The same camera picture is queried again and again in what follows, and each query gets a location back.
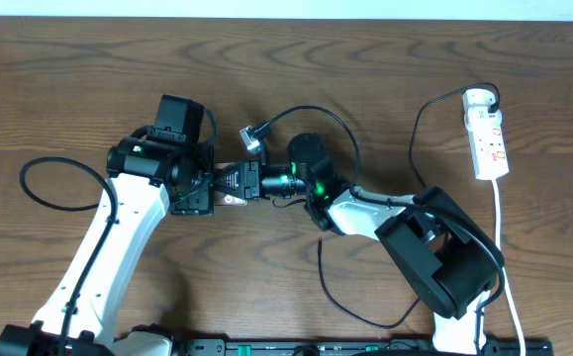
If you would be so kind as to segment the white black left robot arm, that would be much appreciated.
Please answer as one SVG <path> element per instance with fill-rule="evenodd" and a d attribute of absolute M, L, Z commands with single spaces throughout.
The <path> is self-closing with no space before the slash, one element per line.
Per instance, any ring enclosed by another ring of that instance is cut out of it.
<path fill-rule="evenodd" d="M 0 355 L 173 354 L 174 338 L 154 325 L 116 339 L 118 315 L 144 247 L 166 215 L 212 212 L 213 155 L 210 139 L 145 133 L 113 146 L 93 221 L 69 268 L 29 326 L 5 326 Z"/>

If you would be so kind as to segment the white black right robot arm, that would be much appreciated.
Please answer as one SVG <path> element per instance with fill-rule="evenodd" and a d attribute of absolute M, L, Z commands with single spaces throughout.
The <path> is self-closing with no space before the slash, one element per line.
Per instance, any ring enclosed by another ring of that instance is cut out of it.
<path fill-rule="evenodd" d="M 484 308 L 504 292 L 504 257 L 443 190 L 431 186 L 406 196 L 367 192 L 335 172 L 316 133 L 293 137 L 287 157 L 283 164 L 265 157 L 231 163 L 216 171 L 214 187 L 245 201 L 291 199 L 303 203 L 322 231 L 380 242 L 420 302 L 434 312 L 434 348 L 485 352 Z"/>

